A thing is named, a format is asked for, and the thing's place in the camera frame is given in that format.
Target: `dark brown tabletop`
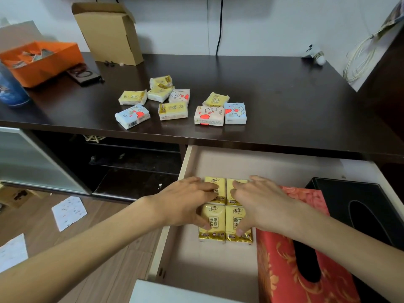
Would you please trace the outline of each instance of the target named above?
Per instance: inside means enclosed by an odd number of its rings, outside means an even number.
[[[84,53],[104,84],[79,86],[66,74],[29,90],[33,102],[0,103],[0,126],[295,153],[338,158],[404,161],[404,143],[328,64],[299,57],[151,55],[138,66],[105,66]],[[124,90],[149,89],[149,79],[170,74],[175,87],[190,88],[189,118],[160,121],[158,102],[145,107],[151,119],[129,130],[114,114]],[[211,92],[244,102],[247,124],[194,124],[196,107]]]

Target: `wooden floor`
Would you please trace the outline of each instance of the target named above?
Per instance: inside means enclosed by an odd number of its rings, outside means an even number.
[[[81,198],[87,215],[59,232],[52,206],[67,196],[45,199],[31,197],[19,209],[0,213],[0,246],[25,234],[28,256],[38,254],[117,213],[126,205]],[[105,264],[70,291],[60,303],[128,303],[137,279],[145,279],[159,230],[149,233],[120,250]]]

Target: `red tissue box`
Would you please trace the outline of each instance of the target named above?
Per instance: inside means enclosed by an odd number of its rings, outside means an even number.
[[[321,190],[282,187],[291,198],[330,215]],[[316,251],[321,270],[317,283],[307,281],[296,264],[290,238],[256,230],[259,300],[261,303],[357,303],[360,302],[351,274]]]

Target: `hand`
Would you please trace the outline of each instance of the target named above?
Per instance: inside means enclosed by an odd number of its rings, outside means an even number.
[[[243,235],[251,227],[271,231],[294,238],[297,217],[304,204],[288,197],[274,182],[257,175],[250,176],[252,182],[241,184],[233,182],[235,189],[231,195],[246,209],[236,234]]]
[[[199,177],[190,177],[145,198],[163,225],[195,224],[209,230],[209,222],[198,215],[196,209],[217,197],[217,193],[212,192],[214,189],[217,189],[216,184],[201,182]]]

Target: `fingernail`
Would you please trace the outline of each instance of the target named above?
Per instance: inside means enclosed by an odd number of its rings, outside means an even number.
[[[243,232],[242,229],[237,229],[237,230],[235,231],[235,234],[236,234],[238,237],[241,237],[241,236],[244,235],[244,232]]]

